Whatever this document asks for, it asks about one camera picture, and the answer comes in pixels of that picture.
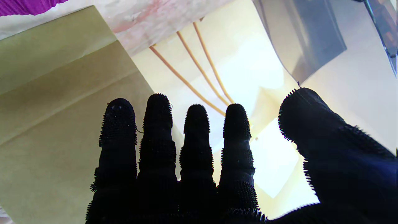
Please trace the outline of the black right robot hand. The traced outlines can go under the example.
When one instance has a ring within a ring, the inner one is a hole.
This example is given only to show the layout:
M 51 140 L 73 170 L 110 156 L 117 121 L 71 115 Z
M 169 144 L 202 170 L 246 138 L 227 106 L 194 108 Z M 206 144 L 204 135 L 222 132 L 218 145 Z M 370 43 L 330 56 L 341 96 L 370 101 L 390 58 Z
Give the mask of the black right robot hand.
M 244 107 L 227 107 L 219 184 L 206 109 L 187 110 L 180 151 L 181 180 L 171 131 L 171 105 L 148 98 L 140 160 L 132 105 L 124 98 L 105 111 L 99 165 L 91 184 L 87 224 L 396 224 L 397 157 L 357 126 L 347 124 L 309 88 L 294 89 L 278 114 L 282 135 L 304 157 L 303 169 L 319 203 L 269 220 L 254 187 L 250 125 Z

